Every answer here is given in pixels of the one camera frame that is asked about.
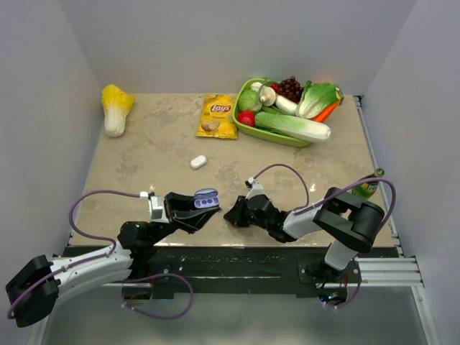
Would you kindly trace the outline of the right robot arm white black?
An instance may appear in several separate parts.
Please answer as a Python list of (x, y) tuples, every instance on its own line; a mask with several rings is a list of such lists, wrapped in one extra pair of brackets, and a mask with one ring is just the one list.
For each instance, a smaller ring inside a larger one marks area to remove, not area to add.
[(224, 219), (239, 228), (256, 226), (281, 243), (295, 242), (317, 231), (326, 231), (335, 241), (328, 248), (320, 273), (337, 282), (358, 253), (367, 253), (382, 228), (385, 212), (377, 204), (348, 192), (329, 188), (323, 203), (302, 214), (281, 211), (263, 193), (239, 196)]

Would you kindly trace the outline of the white earbud charging case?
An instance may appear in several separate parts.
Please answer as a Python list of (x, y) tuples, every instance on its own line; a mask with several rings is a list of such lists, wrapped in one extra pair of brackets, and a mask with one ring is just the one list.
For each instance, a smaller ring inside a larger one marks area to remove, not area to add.
[(206, 156), (204, 155), (199, 155), (195, 158), (193, 158), (191, 161), (190, 161), (190, 167), (193, 169), (193, 170), (197, 170), (201, 167), (203, 167), (204, 165), (206, 165), (208, 162)]

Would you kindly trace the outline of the blue-grey earbud charging case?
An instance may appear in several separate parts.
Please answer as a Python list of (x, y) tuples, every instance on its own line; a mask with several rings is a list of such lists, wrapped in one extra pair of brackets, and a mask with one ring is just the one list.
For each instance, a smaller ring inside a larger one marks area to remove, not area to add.
[(220, 205), (219, 192), (214, 188), (197, 190), (193, 196), (193, 205), (198, 209), (217, 207)]

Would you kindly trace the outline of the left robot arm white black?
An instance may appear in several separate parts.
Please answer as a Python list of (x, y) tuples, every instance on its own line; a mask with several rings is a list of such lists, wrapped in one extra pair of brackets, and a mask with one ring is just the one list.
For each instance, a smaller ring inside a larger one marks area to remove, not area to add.
[(77, 257), (31, 259), (7, 284), (11, 304), (6, 317), (20, 328), (51, 314), (59, 302), (111, 282), (141, 282), (149, 273), (155, 246), (177, 230), (193, 234), (218, 213), (220, 201), (214, 189), (194, 195), (166, 196), (142, 191), (128, 193), (148, 203), (149, 221), (127, 221), (109, 245)]

